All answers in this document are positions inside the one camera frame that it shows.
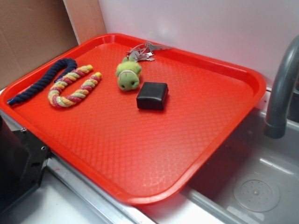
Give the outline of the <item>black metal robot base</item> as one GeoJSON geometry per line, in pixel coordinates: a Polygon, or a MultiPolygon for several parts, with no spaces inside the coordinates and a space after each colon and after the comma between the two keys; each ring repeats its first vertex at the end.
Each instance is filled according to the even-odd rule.
{"type": "Polygon", "coordinates": [[[49,147],[31,131],[12,131],[0,118],[1,214],[40,187],[49,153],[49,147]]]}

